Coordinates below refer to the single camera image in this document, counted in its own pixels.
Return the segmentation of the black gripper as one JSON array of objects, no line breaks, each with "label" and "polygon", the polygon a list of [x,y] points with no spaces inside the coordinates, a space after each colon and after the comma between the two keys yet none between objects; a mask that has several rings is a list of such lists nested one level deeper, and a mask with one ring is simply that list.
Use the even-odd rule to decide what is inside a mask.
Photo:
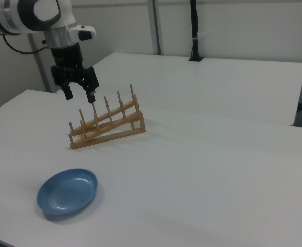
[{"label": "black gripper", "polygon": [[83,67],[80,44],[76,43],[63,48],[52,48],[51,53],[55,61],[55,65],[51,67],[54,83],[63,90],[66,100],[73,98],[69,86],[73,82],[83,87],[86,90],[88,102],[90,104],[94,103],[99,82],[92,66]]}]

